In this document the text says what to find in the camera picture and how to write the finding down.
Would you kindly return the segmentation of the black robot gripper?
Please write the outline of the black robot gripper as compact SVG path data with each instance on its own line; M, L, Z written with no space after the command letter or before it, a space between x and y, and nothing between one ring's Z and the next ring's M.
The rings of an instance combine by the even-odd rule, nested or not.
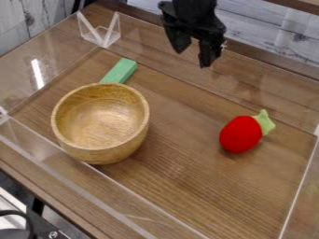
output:
M199 66L209 67L225 44L225 25L216 16L216 0L160 0L161 23L177 54L199 40Z

